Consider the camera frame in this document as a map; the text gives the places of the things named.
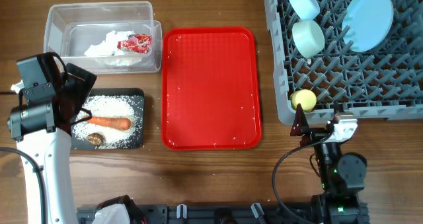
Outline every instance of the white cup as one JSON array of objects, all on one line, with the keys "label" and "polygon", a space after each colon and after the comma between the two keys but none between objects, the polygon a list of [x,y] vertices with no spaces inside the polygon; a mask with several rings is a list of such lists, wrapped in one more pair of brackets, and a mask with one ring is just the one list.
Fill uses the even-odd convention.
[{"label": "white cup", "polygon": [[295,23],[292,26],[292,37],[298,52],[307,59],[325,48],[322,28],[313,20]]},{"label": "white cup", "polygon": [[317,0],[289,0],[301,20],[313,20],[320,12]]}]

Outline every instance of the black tray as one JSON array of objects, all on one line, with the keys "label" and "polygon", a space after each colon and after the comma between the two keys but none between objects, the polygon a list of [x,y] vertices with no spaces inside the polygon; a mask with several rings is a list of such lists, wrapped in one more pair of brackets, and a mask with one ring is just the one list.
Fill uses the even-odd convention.
[{"label": "black tray", "polygon": [[[139,115],[139,119],[141,120],[140,126],[137,126],[136,131],[134,134],[129,138],[132,140],[131,143],[126,143],[125,145],[117,146],[116,148],[112,149],[132,149],[138,148],[143,144],[143,117],[144,117],[144,92],[138,88],[128,88],[128,89],[93,89],[89,96],[135,96],[131,98],[134,101],[134,104],[131,105],[133,110],[137,112]],[[81,150],[95,150],[96,147],[89,141],[76,139],[72,135],[72,148],[71,149],[81,149]]]}]

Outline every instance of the white rice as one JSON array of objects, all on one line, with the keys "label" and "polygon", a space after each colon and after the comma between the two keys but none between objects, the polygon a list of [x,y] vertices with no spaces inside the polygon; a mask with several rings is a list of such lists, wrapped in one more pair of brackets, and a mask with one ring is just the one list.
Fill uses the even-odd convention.
[{"label": "white rice", "polygon": [[[89,134],[97,132],[104,138],[102,145],[96,147],[98,149],[115,149],[126,148],[132,142],[129,139],[134,133],[139,137],[141,134],[137,129],[142,129],[141,114],[134,112],[131,105],[135,105],[132,100],[136,96],[92,96],[85,101],[83,108],[90,110],[93,116],[109,117],[109,118],[127,118],[131,120],[131,128],[127,131],[120,131],[113,128],[107,128],[88,122],[81,122],[73,126],[73,135],[80,140],[85,140]],[[86,116],[84,112],[80,112],[77,120]]]}]

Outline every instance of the light blue plate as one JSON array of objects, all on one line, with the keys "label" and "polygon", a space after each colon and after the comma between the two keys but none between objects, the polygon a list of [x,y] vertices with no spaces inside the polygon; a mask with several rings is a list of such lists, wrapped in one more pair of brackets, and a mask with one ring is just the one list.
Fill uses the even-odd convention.
[{"label": "light blue plate", "polygon": [[386,37],[394,18],[391,0],[352,0],[346,9],[342,29],[350,25],[344,36],[347,44],[353,41],[351,50],[365,52],[377,46]]}]

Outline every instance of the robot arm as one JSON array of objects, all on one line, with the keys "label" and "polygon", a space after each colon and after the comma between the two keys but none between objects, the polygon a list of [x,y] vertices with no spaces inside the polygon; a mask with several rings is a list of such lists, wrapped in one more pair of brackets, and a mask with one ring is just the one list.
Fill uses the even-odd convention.
[{"label": "robot arm", "polygon": [[356,131],[357,122],[353,114],[335,104],[334,118],[325,128],[310,128],[301,105],[297,107],[291,136],[302,136],[302,147],[314,147],[324,190],[311,198],[317,223],[369,223],[367,206],[358,198],[358,192],[364,189],[367,161],[357,153],[341,152],[341,145]]},{"label": "robot arm", "polygon": [[[19,150],[30,155],[42,170],[45,184],[47,222],[78,223],[69,171],[71,136],[61,129],[48,133],[46,130],[26,134],[17,143]],[[40,189],[31,164],[22,158],[25,173],[28,223],[39,224],[41,220]]]},{"label": "robot arm", "polygon": [[[63,73],[55,63],[63,65]],[[55,53],[45,53],[17,62],[23,88],[19,105],[7,121],[19,151],[32,158],[41,172],[44,185],[39,185],[34,167],[22,157],[25,174],[28,223],[78,223],[69,170],[71,122],[82,108],[96,76],[73,64],[64,63]],[[27,103],[22,104],[23,96]],[[41,198],[45,203],[42,211]],[[94,224],[130,223],[136,217],[135,204],[128,196],[125,202],[101,204]]]}]

